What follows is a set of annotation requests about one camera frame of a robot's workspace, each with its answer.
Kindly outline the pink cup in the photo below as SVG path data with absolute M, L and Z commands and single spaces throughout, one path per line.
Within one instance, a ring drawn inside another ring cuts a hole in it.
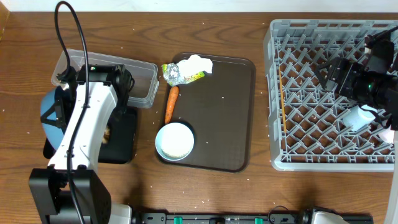
M 391 129 L 384 129 L 378 134 L 379 138 L 386 143 L 392 144 L 394 141 L 395 131 Z

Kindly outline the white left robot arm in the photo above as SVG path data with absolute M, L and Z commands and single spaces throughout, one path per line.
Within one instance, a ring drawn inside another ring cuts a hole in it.
M 131 223 L 132 208 L 114 203 L 97 175 L 112 113 L 124 112 L 134 80 L 124 65 L 86 65 L 63 139 L 44 169 L 33 169 L 29 188 L 42 223 Z

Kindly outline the light blue cup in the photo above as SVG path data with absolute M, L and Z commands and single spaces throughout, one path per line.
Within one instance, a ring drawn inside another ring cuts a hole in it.
M 349 113 L 342 119 L 343 124 L 346 127 L 351 127 L 351 131 L 358 131 L 364 126 L 369 125 L 376 117 L 371 113 L 377 112 L 376 109 L 368 106 L 368 105 L 362 105 L 360 107 L 359 105 L 352 107 L 349 110 Z

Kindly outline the orange carrot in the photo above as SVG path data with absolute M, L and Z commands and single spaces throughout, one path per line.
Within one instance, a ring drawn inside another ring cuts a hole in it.
M 167 100 L 167 106 L 165 110 L 165 120 L 164 120 L 165 124 L 169 124 L 172 119 L 172 115 L 174 112 L 178 96 L 179 96 L 179 87 L 173 86 L 169 91 L 169 97 Z

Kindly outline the brown food scraps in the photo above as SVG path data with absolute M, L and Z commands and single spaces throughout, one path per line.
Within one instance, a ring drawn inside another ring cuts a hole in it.
M 110 127 L 106 126 L 106 128 L 104 130 L 103 138 L 102 138 L 102 143 L 103 144 L 109 143 L 109 139 L 110 139 Z

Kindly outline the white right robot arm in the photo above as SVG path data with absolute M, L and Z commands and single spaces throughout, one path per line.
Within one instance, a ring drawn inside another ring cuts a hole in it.
M 397 153 L 397 77 L 369 71 L 360 63 L 345 58 L 335 58 L 319 65 L 315 70 L 322 88 L 340 96 L 368 105 L 390 114 L 383 123 L 376 112 L 371 113 L 384 128 L 394 132 L 394 152 Z

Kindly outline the blue plate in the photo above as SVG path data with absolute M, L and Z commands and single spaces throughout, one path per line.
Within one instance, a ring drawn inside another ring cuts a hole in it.
M 72 113 L 70 91 L 58 86 L 48 92 L 40 105 L 40 122 L 46 135 L 44 156 L 53 156 L 62 143 Z

